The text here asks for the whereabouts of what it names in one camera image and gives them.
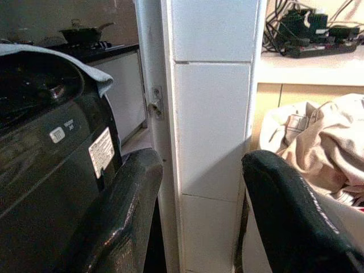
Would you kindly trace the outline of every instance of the frying pan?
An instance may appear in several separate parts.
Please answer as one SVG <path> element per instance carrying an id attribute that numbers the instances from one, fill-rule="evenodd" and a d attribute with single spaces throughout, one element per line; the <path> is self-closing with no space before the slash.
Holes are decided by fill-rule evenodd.
<path id="1" fill-rule="evenodd" d="M 94 43 L 100 41 L 102 30 L 115 23 L 102 24 L 99 27 L 84 27 L 79 19 L 72 19 L 72 28 L 60 30 L 69 44 Z"/>

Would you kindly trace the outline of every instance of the tile grout line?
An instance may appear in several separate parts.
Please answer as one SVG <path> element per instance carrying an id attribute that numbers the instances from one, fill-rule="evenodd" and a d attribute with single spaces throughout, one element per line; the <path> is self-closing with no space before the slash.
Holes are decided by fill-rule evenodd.
<path id="1" fill-rule="evenodd" d="M 236 203 L 236 201 L 230 201 L 230 200 L 224 200 L 224 199 L 217 199 L 217 198 L 211 198 L 211 197 L 205 197 L 205 196 L 199 196 L 199 195 L 189 195 L 187 193 L 182 193 L 182 195 L 192 196 L 192 197 L 199 197 L 199 198 L 205 198 L 205 199 L 210 199 L 210 200 L 224 201 L 224 202 L 229 202 L 229 203 Z"/>
<path id="2" fill-rule="evenodd" d="M 251 64 L 251 61 L 176 61 L 175 64 Z"/>

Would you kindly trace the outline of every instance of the white tiled pillar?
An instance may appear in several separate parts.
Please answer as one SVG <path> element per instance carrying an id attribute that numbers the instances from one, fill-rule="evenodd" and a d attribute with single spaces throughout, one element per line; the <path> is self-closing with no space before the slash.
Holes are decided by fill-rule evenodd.
<path id="1" fill-rule="evenodd" d="M 182 268 L 228 273 L 240 223 L 258 0 L 166 6 Z"/>

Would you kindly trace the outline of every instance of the door frame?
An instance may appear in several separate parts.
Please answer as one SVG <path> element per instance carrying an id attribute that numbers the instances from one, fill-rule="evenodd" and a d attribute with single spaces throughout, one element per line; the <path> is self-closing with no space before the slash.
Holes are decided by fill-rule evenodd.
<path id="1" fill-rule="evenodd" d="M 177 179 L 176 134 L 173 120 L 173 100 L 168 41 L 168 3 L 165 0 L 134 0 L 138 25 L 140 59 L 147 105 L 152 102 L 153 90 L 163 94 L 164 119 L 148 114 L 148 127 L 154 150 L 163 161 L 163 180 L 158 200 L 162 225 L 164 252 L 168 273 L 184 272 L 181 190 Z"/>

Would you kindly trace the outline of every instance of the gray towel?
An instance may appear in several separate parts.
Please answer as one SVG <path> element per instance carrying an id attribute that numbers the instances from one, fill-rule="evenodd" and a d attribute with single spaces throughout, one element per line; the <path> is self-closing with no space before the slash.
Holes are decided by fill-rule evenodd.
<path id="1" fill-rule="evenodd" d="M 53 54 L 56 56 L 60 56 L 64 59 L 69 60 L 74 65 L 79 67 L 81 70 L 83 70 L 86 74 L 88 74 L 92 79 L 94 79 L 97 83 L 98 88 L 98 94 L 100 97 L 102 97 L 106 91 L 110 89 L 110 87 L 113 84 L 114 79 L 109 75 L 106 74 L 103 71 L 100 71 L 96 68 L 90 67 L 81 61 L 77 60 L 76 58 L 69 56 L 67 54 L 54 51 L 51 49 L 46 49 L 43 47 L 35 47 L 32 45 L 26 45 L 26 44 L 0 44 L 0 56 L 9 55 L 18 53 L 21 51 L 28 51 L 28 52 L 39 52 L 39 53 L 47 53 L 47 54 Z"/>

